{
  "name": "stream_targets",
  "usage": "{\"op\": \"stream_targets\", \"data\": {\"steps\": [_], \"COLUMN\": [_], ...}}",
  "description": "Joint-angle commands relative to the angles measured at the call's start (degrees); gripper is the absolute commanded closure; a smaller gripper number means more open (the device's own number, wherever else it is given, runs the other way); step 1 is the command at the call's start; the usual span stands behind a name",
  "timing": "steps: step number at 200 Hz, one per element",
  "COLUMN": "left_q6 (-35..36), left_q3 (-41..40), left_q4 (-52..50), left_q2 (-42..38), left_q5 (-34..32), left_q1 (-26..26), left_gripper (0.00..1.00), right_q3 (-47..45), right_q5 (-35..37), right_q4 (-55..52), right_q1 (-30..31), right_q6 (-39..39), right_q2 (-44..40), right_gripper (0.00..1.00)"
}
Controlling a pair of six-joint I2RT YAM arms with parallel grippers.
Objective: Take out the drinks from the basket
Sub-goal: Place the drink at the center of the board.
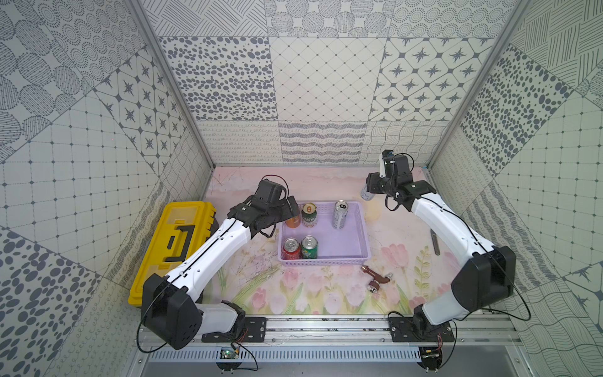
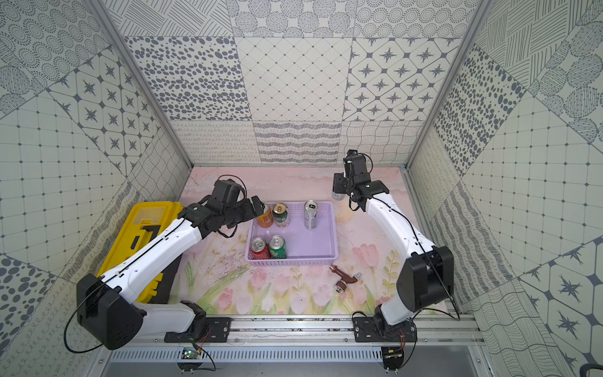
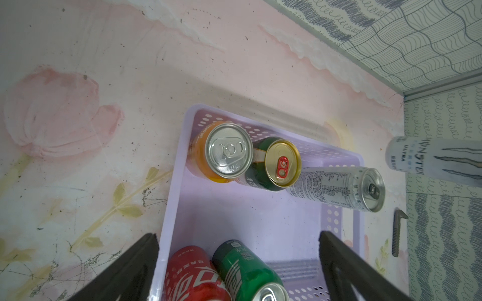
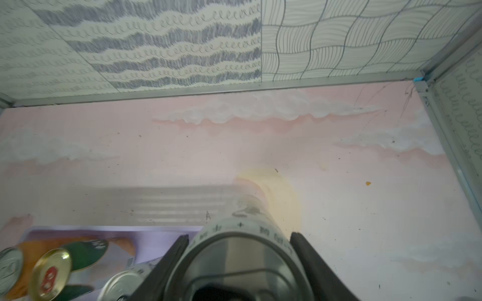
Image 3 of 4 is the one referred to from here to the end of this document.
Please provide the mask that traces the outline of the white energy can front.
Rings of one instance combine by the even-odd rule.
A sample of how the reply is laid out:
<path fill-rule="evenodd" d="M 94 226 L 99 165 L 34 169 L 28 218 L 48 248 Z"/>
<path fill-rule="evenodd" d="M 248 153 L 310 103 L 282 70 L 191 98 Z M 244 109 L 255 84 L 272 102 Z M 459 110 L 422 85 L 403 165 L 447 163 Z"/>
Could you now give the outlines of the white energy can front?
<path fill-rule="evenodd" d="M 386 148 L 390 169 L 481 187 L 481 141 L 399 136 Z"/>

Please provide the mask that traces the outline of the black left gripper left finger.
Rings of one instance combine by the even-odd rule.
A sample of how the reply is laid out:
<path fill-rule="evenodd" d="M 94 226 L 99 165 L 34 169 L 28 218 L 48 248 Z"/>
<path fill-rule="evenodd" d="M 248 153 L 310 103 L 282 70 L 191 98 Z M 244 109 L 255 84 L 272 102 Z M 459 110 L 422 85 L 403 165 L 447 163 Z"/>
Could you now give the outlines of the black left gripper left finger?
<path fill-rule="evenodd" d="M 147 300 L 158 259 L 154 233 L 147 233 L 70 300 Z"/>

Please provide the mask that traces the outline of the green gold-top can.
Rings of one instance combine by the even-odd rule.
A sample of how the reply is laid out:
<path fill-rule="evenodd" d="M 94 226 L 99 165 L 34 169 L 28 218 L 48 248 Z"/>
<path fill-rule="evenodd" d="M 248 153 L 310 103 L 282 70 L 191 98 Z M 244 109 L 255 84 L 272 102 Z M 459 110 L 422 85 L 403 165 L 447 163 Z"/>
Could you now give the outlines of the green gold-top can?
<path fill-rule="evenodd" d="M 301 174 L 302 160 L 296 146 L 281 137 L 267 137 L 253 143 L 254 156 L 248 170 L 236 182 L 245 186 L 282 191 Z"/>

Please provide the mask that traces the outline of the white energy can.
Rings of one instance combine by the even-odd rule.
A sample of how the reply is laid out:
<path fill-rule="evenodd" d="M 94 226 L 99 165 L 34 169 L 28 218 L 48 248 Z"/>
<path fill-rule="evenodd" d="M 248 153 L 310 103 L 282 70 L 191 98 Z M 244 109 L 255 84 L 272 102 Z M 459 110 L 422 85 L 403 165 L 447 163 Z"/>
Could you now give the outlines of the white energy can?
<path fill-rule="evenodd" d="M 357 211 L 379 212 L 385 201 L 385 183 L 374 168 L 366 167 L 309 167 L 287 192 Z"/>
<path fill-rule="evenodd" d="M 481 187 L 481 141 L 399 136 L 386 148 L 390 169 Z"/>

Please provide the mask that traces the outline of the green soda can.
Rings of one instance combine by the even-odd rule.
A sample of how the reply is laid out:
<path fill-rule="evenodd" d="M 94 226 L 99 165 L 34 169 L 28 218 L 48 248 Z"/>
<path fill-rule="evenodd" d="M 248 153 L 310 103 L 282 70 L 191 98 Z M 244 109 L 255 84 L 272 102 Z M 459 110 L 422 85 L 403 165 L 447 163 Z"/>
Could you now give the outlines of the green soda can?
<path fill-rule="evenodd" d="M 232 300 L 289 300 L 278 274 L 239 240 L 222 243 L 212 263 Z"/>

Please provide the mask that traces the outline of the orange soda can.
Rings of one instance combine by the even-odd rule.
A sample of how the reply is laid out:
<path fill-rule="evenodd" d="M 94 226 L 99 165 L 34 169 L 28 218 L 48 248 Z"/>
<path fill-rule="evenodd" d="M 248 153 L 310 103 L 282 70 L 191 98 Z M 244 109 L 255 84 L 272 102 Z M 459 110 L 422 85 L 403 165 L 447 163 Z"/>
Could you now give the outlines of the orange soda can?
<path fill-rule="evenodd" d="M 232 122 L 218 121 L 190 142 L 187 168 L 199 178 L 229 183 L 244 175 L 253 156 L 254 147 L 247 131 Z"/>

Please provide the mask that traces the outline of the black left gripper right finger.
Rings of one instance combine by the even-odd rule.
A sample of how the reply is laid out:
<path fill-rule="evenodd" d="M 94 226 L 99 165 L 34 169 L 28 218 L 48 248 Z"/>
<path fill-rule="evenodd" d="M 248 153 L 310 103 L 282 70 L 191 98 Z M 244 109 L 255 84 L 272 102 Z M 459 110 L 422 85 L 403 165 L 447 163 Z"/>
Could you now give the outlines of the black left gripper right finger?
<path fill-rule="evenodd" d="M 319 257 L 331 300 L 410 300 L 332 232 L 322 231 Z"/>

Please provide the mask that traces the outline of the red cola can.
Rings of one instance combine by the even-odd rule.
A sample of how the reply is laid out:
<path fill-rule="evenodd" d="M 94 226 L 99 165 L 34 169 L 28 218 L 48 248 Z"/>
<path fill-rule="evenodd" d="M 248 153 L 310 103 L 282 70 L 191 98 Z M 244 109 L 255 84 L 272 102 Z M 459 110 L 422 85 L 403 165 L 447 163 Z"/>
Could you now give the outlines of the red cola can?
<path fill-rule="evenodd" d="M 203 248 L 179 249 L 168 261 L 165 300 L 231 300 L 221 276 Z"/>

